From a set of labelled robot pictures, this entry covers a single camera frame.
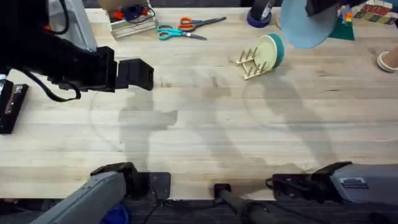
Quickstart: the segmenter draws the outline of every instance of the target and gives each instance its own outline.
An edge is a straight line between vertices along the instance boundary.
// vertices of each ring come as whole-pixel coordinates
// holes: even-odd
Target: blue object
[[[338,5],[308,17],[307,0],[284,0],[280,12],[283,35],[295,47],[309,49],[321,44],[333,31],[337,21]]]
[[[128,224],[129,214],[123,205],[115,205],[99,224]]]
[[[159,40],[168,40],[172,37],[189,37],[189,38],[194,38],[194,39],[198,39],[198,40],[207,40],[206,38],[204,38],[202,36],[191,34],[188,32],[183,32],[178,29],[174,29],[170,25],[160,25],[160,26],[156,27],[156,29],[159,32],[157,34]]]
[[[253,26],[255,28],[263,28],[269,25],[271,18],[272,18],[272,13],[270,12],[266,17],[266,19],[264,19],[263,21],[257,21],[255,18],[251,16],[251,9],[250,9],[246,20],[248,21],[248,24],[250,26]]]
[[[270,36],[275,41],[275,44],[276,44],[277,57],[276,57],[275,65],[272,68],[272,69],[275,69],[283,62],[283,60],[285,58],[284,42],[277,34],[268,34],[268,36]]]

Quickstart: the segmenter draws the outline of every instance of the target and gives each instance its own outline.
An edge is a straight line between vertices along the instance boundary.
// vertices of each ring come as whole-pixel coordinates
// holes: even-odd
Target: plate
[[[255,46],[257,47],[257,52],[254,56],[254,62],[257,66],[267,62],[264,71],[271,70],[277,58],[277,46],[274,39],[268,35],[263,35],[257,40]]]

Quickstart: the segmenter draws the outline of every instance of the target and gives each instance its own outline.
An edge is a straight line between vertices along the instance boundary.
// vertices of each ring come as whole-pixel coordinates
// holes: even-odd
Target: black cable
[[[66,34],[68,32],[69,26],[70,26],[67,4],[65,3],[65,0],[60,0],[60,3],[62,6],[62,9],[63,9],[63,15],[65,16],[65,28],[61,31],[47,30],[47,31],[49,31],[53,34],[57,34],[57,35]]]
[[[64,98],[61,98],[61,97],[57,96],[56,94],[54,94],[39,78],[37,78],[30,71],[23,69],[23,68],[16,68],[16,70],[24,73],[31,80],[33,80],[33,82],[36,82],[44,90],[45,94],[53,101],[63,103],[63,102],[71,101],[71,100],[79,100],[81,98],[80,90],[74,84],[72,84],[68,81],[64,80],[64,81],[62,81],[62,83],[67,84],[70,88],[72,88],[76,93],[76,97],[70,98],[70,99],[64,99]]]
[[[278,205],[277,203],[273,203],[273,202],[267,202],[267,203],[269,203],[269,204],[271,204],[271,205],[273,205],[275,207],[278,207],[278,208],[280,208],[281,210],[283,210],[285,212],[293,213],[293,214],[295,214],[297,216],[300,216],[302,218],[306,218],[307,220],[311,220],[311,221],[314,221],[314,222],[317,222],[317,223],[321,223],[321,224],[330,224],[330,222],[326,222],[324,220],[320,220],[320,219],[317,219],[317,218],[310,217],[308,215],[304,215],[304,214],[302,214],[300,212],[297,212],[295,210],[292,210],[292,209],[289,209],[289,208],[285,208],[285,207],[283,207],[281,205]]]
[[[271,181],[273,181],[272,178],[267,179],[267,180],[266,180],[266,185],[267,185],[267,187],[268,187],[269,189],[273,190],[273,189],[274,189],[274,186],[271,185],[271,184],[269,184],[269,182],[271,182]]]
[[[152,16],[147,17],[147,18],[145,18],[144,20],[139,21],[139,22],[133,22],[133,21],[129,21],[129,20],[126,20],[126,21],[128,21],[128,22],[131,23],[131,24],[140,24],[141,22],[145,22],[145,21],[147,21],[148,19],[155,17],[155,16],[156,16],[155,11],[154,11],[151,7],[149,7],[149,6],[148,6],[148,9],[153,13]]]
[[[159,204],[155,205],[153,207],[153,209],[148,213],[148,215],[146,216],[146,218],[144,219],[144,221],[142,222],[142,224],[146,224],[150,218],[150,216],[152,215],[152,213],[154,213],[156,211],[156,209],[159,207]]]

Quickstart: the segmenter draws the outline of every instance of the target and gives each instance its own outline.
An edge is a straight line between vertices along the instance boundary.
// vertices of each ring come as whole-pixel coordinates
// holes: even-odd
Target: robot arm
[[[140,200],[155,193],[157,200],[166,200],[170,195],[169,173],[138,172],[131,162],[106,165],[90,175],[83,186],[31,224],[97,224],[124,198]]]
[[[31,224],[98,224],[125,195],[126,182],[123,174],[97,174]]]
[[[50,17],[62,18],[62,29],[49,30]],[[50,5],[49,0],[0,1],[0,29],[0,134],[12,133],[28,89],[26,84],[14,85],[5,79],[11,69],[25,73],[57,102],[78,100],[80,91],[115,92],[129,85],[151,91],[154,87],[150,65],[141,59],[118,64],[111,48],[96,48],[78,0],[50,0]],[[74,89],[76,97],[55,95],[33,72],[47,76],[63,90]]]

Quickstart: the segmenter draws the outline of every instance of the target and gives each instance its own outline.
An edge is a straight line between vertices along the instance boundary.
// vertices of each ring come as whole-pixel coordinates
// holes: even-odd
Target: label
[[[340,183],[345,189],[369,189],[368,184],[362,177],[340,178]]]

